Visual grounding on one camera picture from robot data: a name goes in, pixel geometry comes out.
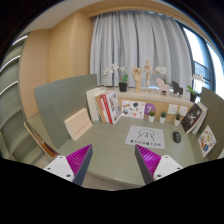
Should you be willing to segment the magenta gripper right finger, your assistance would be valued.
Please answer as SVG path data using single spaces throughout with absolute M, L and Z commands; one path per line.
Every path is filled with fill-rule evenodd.
M 140 145 L 135 145 L 135 156 L 145 184 L 182 169 L 169 155 L 160 156 Z

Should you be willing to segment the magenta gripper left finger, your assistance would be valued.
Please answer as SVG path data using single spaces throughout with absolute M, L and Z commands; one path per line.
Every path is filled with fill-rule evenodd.
M 44 170 L 81 186 L 92 155 L 92 145 L 87 145 L 68 156 L 57 156 Z

